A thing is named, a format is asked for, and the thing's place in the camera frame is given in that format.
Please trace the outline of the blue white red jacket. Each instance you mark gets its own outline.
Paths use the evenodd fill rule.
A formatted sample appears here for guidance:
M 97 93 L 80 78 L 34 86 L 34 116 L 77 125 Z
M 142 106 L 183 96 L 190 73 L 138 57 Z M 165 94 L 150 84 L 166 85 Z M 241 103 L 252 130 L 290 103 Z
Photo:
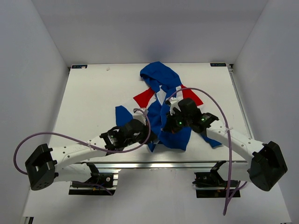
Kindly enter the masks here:
M 191 128 L 184 127 L 176 134 L 162 131 L 166 124 L 166 114 L 170 110 L 165 104 L 165 99 L 175 91 L 185 88 L 179 75 L 161 62 L 154 62 L 140 71 L 140 77 L 149 88 L 115 108 L 116 125 L 123 126 L 128 123 L 133 118 L 133 109 L 146 108 L 151 130 L 157 135 L 157 140 L 148 143 L 150 151 L 153 152 L 158 144 L 185 151 Z

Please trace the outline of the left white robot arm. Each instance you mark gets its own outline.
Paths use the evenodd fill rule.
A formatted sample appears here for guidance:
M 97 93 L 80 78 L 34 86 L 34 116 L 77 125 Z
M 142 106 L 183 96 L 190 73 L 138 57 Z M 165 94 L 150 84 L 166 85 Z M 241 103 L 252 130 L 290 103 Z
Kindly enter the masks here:
M 123 153 L 128 146 L 148 144 L 156 137 L 147 121 L 132 119 L 88 141 L 77 140 L 74 145 L 49 147 L 41 144 L 25 161 L 30 188 L 38 191 L 62 181 L 79 181 L 94 186 L 99 175 L 85 160 Z

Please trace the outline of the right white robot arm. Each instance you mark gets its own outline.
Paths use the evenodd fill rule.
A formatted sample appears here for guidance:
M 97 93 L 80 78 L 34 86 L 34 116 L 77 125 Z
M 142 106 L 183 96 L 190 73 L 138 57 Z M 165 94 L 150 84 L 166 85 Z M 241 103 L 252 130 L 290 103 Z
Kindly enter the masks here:
M 231 171 L 232 180 L 251 182 L 263 191 L 270 191 L 287 172 L 286 162 L 277 143 L 263 143 L 235 130 L 228 130 L 213 114 L 202 113 L 191 98 L 178 100 L 171 97 L 166 100 L 166 104 L 170 111 L 166 114 L 164 131 L 177 133 L 184 127 L 189 127 L 226 147 L 231 146 L 245 160 L 245 163 L 216 163 L 211 169 L 211 181 L 214 185 L 222 186 L 226 183 L 226 172 Z

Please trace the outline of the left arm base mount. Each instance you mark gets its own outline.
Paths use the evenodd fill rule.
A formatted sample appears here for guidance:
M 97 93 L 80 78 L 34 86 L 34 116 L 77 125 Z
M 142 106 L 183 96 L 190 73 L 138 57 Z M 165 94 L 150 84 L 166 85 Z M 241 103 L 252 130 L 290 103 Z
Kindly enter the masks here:
M 120 170 L 99 170 L 84 183 L 71 182 L 69 195 L 79 196 L 113 196 L 118 185 Z

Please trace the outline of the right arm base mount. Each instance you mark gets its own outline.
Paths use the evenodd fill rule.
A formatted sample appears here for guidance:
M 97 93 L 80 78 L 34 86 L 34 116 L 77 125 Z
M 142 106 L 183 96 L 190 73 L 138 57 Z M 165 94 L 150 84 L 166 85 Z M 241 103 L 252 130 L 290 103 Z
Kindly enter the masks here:
M 194 181 L 197 198 L 225 198 L 227 181 L 211 172 L 194 173 Z

